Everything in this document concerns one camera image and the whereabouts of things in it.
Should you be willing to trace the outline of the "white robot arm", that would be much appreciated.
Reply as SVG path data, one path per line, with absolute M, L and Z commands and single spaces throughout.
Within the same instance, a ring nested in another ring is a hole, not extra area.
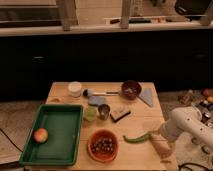
M 157 145 L 157 152 L 161 158 L 170 157 L 175 150 L 175 142 L 183 132 L 203 142 L 213 151 L 213 129 L 201 122 L 202 113 L 197 107 L 177 107 L 169 112 L 169 119 L 162 123 L 158 129 L 150 131 L 151 140 L 155 135 L 163 137 L 168 149 Z

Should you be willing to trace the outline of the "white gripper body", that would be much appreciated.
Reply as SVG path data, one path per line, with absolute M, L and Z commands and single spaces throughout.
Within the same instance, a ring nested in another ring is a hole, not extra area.
M 160 134 L 151 134 L 150 142 L 161 158 L 170 157 L 175 150 L 175 143 L 168 142 Z

